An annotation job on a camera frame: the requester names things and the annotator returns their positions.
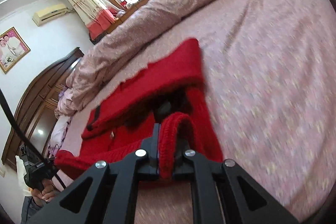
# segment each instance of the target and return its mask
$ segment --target framed photo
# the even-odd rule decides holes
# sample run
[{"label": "framed photo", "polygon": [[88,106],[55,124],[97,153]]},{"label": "framed photo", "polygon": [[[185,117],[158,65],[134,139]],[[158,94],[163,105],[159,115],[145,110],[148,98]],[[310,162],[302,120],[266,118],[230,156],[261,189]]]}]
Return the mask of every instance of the framed photo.
[{"label": "framed photo", "polygon": [[14,27],[0,35],[0,67],[4,73],[7,73],[28,52],[30,48]]}]

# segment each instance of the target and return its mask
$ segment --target wooden headboard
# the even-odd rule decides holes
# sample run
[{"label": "wooden headboard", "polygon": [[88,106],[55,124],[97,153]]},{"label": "wooden headboard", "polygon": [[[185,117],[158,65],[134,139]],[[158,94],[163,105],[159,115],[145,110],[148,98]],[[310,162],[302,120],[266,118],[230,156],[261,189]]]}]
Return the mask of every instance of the wooden headboard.
[{"label": "wooden headboard", "polygon": [[[77,47],[43,70],[30,83],[16,108],[14,117],[21,130],[43,155],[47,154],[47,144],[57,121],[54,110],[58,94],[83,55]],[[21,140],[12,128],[1,159],[3,164],[8,164],[14,170],[20,145]]]}]

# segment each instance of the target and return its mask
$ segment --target red object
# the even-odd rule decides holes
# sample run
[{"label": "red object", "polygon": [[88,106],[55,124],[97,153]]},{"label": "red object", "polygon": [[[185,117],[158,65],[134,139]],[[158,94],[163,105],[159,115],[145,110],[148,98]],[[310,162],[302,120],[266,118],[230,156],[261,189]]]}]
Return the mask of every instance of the red object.
[{"label": "red object", "polygon": [[86,27],[89,29],[92,40],[96,39],[98,35],[107,30],[108,27],[110,27],[111,24],[115,22],[116,19],[114,16],[117,13],[118,12],[113,8],[98,12],[96,19],[86,25]]},{"label": "red object", "polygon": [[136,126],[126,126],[128,119],[144,109],[145,103],[158,95],[185,89],[191,111],[176,112],[167,117],[159,133],[160,175],[171,175],[176,135],[183,133],[190,147],[210,160],[222,161],[223,156],[204,99],[204,79],[201,51],[194,38],[184,41],[171,55],[140,71],[135,77],[121,83],[100,107],[90,114],[78,157],[60,150],[55,164],[72,179],[77,178],[98,160],[108,163],[122,160],[128,153],[140,148],[144,138],[152,135],[154,116],[147,116]]},{"label": "red object", "polygon": [[122,7],[126,8],[127,1],[124,0],[124,1],[120,2],[120,4],[121,4]]}]

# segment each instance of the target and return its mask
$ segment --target black plastic mount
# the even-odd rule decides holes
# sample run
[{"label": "black plastic mount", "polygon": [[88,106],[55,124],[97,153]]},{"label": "black plastic mount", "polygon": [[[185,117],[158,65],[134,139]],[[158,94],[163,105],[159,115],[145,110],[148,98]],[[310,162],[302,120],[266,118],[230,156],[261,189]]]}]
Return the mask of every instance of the black plastic mount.
[{"label": "black plastic mount", "polygon": [[[98,161],[28,223],[134,223],[139,182],[159,179],[159,130],[155,124],[153,136],[123,160]],[[188,148],[181,143],[181,149]],[[176,153],[172,179],[190,182],[194,224],[299,223],[233,160],[218,163],[182,150]]]},{"label": "black plastic mount", "polygon": [[24,176],[25,183],[32,189],[38,189],[43,191],[44,186],[42,184],[43,179],[52,179],[58,172],[58,169],[54,165],[54,158],[45,159],[49,166],[40,161],[37,155],[35,155],[29,147],[24,143],[20,146],[20,159],[23,160],[23,164],[26,169],[26,175]]}]

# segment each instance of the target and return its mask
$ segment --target metal screw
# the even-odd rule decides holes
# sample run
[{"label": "metal screw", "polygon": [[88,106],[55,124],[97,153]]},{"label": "metal screw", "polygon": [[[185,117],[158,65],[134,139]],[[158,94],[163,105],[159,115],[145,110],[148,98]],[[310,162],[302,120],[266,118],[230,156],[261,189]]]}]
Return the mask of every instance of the metal screw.
[{"label": "metal screw", "polygon": [[227,159],[224,161],[224,164],[227,166],[227,167],[233,167],[236,165],[236,162],[232,159]]},{"label": "metal screw", "polygon": [[139,149],[139,150],[136,150],[135,154],[138,156],[138,157],[143,157],[147,154],[146,150],[143,150],[143,149]]},{"label": "metal screw", "polygon": [[98,169],[102,169],[106,167],[107,163],[104,160],[100,160],[100,161],[97,161],[95,165]]},{"label": "metal screw", "polygon": [[187,150],[186,152],[184,152],[184,154],[187,156],[187,157],[193,157],[195,156],[196,152],[192,149],[189,149]]}]

